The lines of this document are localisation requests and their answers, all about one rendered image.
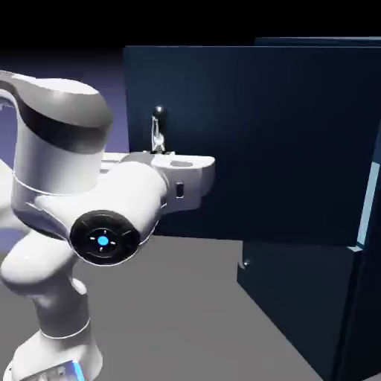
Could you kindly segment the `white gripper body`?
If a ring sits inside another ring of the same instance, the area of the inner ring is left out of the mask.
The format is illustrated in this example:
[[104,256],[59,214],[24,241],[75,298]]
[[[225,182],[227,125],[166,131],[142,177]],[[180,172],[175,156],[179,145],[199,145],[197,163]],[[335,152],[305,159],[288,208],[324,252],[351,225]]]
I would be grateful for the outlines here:
[[147,151],[104,153],[100,171],[107,173],[123,161],[146,162],[164,177],[168,187],[165,212],[197,209],[214,183],[215,158],[211,156],[184,156],[174,152],[153,154]]

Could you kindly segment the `large dark blue cabinet door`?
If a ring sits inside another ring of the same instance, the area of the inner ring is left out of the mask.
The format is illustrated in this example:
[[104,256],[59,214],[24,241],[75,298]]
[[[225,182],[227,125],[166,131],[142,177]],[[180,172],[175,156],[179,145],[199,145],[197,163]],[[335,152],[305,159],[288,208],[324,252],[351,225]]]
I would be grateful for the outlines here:
[[215,182],[172,237],[351,246],[381,123],[379,47],[154,47],[124,51],[131,150],[212,156]]

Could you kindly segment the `small dark blue cabinet door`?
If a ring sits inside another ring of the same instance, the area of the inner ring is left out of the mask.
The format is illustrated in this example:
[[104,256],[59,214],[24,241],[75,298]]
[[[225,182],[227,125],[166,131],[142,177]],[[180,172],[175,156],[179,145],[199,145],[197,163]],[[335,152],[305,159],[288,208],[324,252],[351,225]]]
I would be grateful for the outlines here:
[[243,244],[238,284],[323,381],[341,381],[361,261],[358,246]]

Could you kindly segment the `dark blue cabinet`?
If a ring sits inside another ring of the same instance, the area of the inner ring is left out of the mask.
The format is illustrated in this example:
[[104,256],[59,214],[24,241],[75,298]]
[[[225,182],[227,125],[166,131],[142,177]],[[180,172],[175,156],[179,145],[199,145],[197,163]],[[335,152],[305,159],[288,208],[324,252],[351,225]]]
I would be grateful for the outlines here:
[[264,127],[245,242],[362,248],[341,381],[363,381],[381,373],[381,38],[254,46],[281,102]]

